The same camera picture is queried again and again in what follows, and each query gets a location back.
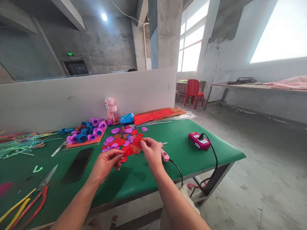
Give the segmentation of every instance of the white partition board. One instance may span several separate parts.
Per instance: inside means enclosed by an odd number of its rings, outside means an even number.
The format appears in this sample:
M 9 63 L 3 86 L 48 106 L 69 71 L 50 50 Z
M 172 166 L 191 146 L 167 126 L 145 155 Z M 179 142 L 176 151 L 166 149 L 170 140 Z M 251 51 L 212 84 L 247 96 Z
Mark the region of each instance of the white partition board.
M 47 133 L 107 119 L 105 97 L 119 114 L 173 107 L 176 69 L 156 69 L 0 85 L 0 131 Z

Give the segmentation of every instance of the chair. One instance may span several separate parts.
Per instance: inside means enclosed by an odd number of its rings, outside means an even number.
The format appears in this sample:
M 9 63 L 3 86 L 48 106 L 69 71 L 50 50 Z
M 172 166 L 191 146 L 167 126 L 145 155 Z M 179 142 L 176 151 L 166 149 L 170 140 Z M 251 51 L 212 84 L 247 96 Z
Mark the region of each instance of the chair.
M 189 96 L 191 96 L 191 103 L 192 104 L 194 103 L 194 99 L 196 97 L 196 103 L 195 103 L 194 109 L 197 108 L 198 100 L 200 98 L 202 98 L 201 106 L 204 106 L 205 96 L 204 96 L 203 92 L 199 92 L 200 85 L 201 85 L 201 83 L 197 79 L 188 80 L 188 89 L 187 89 L 186 96 L 185 96 L 184 106 L 186 105 Z

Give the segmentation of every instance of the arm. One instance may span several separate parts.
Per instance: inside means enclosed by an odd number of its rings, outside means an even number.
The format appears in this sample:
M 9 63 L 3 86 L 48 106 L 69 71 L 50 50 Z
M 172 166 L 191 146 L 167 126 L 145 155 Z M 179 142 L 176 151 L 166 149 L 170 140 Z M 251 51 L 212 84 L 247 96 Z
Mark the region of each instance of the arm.
M 210 230 L 207 223 L 180 193 L 164 170 L 158 142 L 151 138 L 143 138 L 143 140 L 141 145 L 145 158 L 157 182 L 161 199 L 173 228 Z
M 119 160 L 123 156 L 122 153 L 121 150 L 112 149 L 99 154 L 86 183 L 51 227 L 51 230 L 81 229 L 97 189 L 105 181 L 113 166 L 120 170 Z

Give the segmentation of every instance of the bright window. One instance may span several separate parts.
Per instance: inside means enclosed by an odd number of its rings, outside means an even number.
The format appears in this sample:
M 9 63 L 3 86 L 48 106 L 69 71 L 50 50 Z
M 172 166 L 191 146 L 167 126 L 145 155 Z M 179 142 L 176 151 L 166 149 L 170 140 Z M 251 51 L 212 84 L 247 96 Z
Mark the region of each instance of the bright window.
M 209 0 L 194 0 L 182 13 L 178 72 L 196 71 Z
M 250 63 L 307 57 L 307 2 L 278 0 Z

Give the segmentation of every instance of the pink power strip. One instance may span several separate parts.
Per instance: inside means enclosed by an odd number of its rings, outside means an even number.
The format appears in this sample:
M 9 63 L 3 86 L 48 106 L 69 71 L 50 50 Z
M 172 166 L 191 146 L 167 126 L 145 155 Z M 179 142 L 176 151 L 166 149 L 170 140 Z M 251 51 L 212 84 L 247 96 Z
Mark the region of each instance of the pink power strip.
M 199 133 L 197 132 L 193 132 L 189 134 L 189 139 L 196 145 L 197 148 L 199 148 L 200 150 L 206 150 L 208 151 L 208 149 L 210 148 L 210 143 L 209 141 L 204 138 L 203 140 L 199 140 Z

